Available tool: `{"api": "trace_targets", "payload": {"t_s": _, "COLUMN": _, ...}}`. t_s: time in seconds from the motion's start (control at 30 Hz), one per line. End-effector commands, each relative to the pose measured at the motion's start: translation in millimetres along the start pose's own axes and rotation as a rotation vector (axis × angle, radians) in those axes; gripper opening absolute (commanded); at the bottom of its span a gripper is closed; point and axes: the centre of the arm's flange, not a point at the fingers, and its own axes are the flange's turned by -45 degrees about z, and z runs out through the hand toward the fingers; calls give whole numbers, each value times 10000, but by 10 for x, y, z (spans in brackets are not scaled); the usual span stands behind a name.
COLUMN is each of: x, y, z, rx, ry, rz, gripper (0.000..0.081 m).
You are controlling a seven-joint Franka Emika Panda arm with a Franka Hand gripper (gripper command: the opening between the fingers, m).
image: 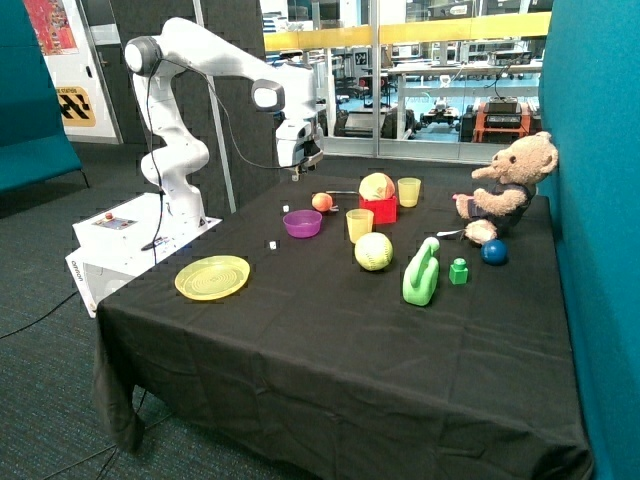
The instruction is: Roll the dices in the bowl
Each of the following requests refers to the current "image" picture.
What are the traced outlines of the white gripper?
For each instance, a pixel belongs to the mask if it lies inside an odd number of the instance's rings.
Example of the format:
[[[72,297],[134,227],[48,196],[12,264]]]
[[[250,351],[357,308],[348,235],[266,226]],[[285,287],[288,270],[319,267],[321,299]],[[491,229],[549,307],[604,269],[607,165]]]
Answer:
[[[299,180],[299,173],[313,170],[323,159],[323,129],[317,120],[285,119],[276,130],[276,149],[279,166],[294,172],[292,180]]]

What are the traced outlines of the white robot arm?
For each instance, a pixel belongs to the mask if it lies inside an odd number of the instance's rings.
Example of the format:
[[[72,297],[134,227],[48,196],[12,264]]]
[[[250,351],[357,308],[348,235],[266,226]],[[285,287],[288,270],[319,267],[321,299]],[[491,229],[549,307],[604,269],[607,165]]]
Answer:
[[[280,167],[301,172],[323,157],[315,75],[309,66],[292,61],[271,66],[183,18],[166,21],[157,36],[130,40],[125,61],[146,126],[164,141],[144,156],[141,167],[145,177],[162,188],[174,225],[198,228],[205,222],[201,193],[187,177],[208,163],[209,150],[185,126],[171,86],[186,70],[251,80],[256,109],[284,116],[275,134]]]

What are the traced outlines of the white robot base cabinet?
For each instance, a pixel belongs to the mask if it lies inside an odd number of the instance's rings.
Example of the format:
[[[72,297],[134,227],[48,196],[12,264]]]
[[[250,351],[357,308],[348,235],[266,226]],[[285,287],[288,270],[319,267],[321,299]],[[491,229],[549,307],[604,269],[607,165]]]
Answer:
[[[220,222],[181,223],[167,199],[144,193],[74,224],[79,248],[66,263],[88,315],[95,317],[100,301]]]

